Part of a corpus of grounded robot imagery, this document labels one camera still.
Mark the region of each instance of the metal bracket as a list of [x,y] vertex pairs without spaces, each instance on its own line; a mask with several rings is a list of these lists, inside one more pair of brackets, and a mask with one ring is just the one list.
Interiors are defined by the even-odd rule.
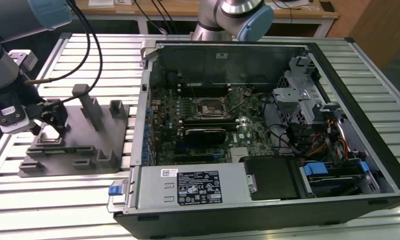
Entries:
[[311,73],[311,70],[316,68],[315,63],[308,56],[293,57],[288,62],[288,66],[292,72],[300,72],[303,74]]
[[140,57],[144,59],[156,50],[156,40],[145,40],[140,44]]
[[248,186],[248,191],[251,193],[256,193],[259,188],[256,187],[256,182],[255,182],[255,176],[248,174],[245,176],[245,179],[247,179],[247,186]]
[[312,107],[313,120],[315,121],[323,121],[323,119],[324,119],[323,116],[324,115],[331,115],[340,108],[341,107],[337,103],[327,103],[327,104],[317,103]]
[[299,107],[300,101],[308,100],[308,95],[295,88],[276,88],[272,91],[275,102],[284,114],[292,114]]
[[25,73],[33,70],[39,58],[36,57],[33,51],[30,50],[10,50],[8,52],[9,57],[13,59],[18,67]]
[[129,184],[131,175],[124,180],[113,181],[109,188],[108,188],[108,203],[107,209],[109,213],[123,212],[125,206],[116,206],[115,205],[115,196],[127,196],[128,192],[128,184]]

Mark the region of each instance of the power supply label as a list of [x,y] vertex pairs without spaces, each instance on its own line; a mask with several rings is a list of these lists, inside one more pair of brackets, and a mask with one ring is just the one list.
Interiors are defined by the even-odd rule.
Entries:
[[223,191],[219,171],[177,173],[177,203],[181,206],[220,204]]

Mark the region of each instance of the aluminum extrusion table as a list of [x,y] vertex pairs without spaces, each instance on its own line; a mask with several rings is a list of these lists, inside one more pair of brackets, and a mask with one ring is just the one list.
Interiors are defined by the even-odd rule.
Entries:
[[[131,105],[124,143],[123,168],[128,167],[143,69],[140,47],[144,40],[188,40],[188,36],[99,34],[104,72],[91,95],[100,103],[121,99]],[[261,41],[316,42],[344,81],[377,132],[400,162],[400,93],[355,43],[336,38],[265,37]],[[39,78],[59,77],[71,71],[85,54],[87,38],[73,34],[59,40]],[[92,84],[97,75],[97,51],[69,78],[40,86],[45,98],[72,96],[75,83]],[[329,98],[332,92],[323,86]],[[77,100],[68,104],[80,105]],[[128,231],[108,213],[108,186],[128,174],[75,175],[20,178],[18,165],[33,140],[29,132],[4,135],[0,140],[0,239],[124,239]],[[115,197],[115,204],[123,198]],[[185,237],[193,239],[261,240],[400,239],[400,207],[380,210],[331,226],[309,226],[269,231]]]

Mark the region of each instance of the blue tab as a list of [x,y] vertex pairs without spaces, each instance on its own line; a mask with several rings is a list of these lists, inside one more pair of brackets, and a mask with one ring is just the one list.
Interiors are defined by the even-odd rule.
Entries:
[[108,195],[109,196],[121,196],[123,195],[123,186],[121,185],[109,186]]
[[307,176],[328,173],[327,166],[323,162],[308,163],[303,168]]
[[221,156],[221,154],[220,154],[220,153],[216,153],[216,154],[213,154],[213,160],[215,160],[215,161],[217,161],[217,160],[219,160],[219,158],[220,158],[220,156]]
[[363,172],[367,173],[367,172],[369,171],[369,166],[368,166],[367,162],[363,161],[363,162],[360,163],[360,166],[361,166]]
[[308,164],[304,166],[304,172],[305,172],[307,176],[309,176],[311,174],[313,174],[312,169],[309,168]]

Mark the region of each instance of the robotic arm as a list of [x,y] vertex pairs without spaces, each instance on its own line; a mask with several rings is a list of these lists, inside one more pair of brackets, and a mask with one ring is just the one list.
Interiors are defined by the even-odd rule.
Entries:
[[267,33],[275,17],[264,0],[201,0],[199,23],[192,40],[257,41]]
[[65,0],[0,0],[0,129],[6,134],[34,130],[34,118],[55,125],[60,118],[41,115],[45,101],[36,87],[25,85],[29,79],[1,43],[52,31],[71,21]]
[[[193,40],[231,41],[233,35],[239,41],[257,41],[272,20],[273,10],[264,0],[201,0]],[[39,134],[33,119],[60,132],[68,114],[63,104],[45,111],[51,103],[41,99],[34,86],[25,85],[24,68],[1,44],[52,31],[71,21],[67,0],[0,0],[0,129],[6,134],[26,130]]]

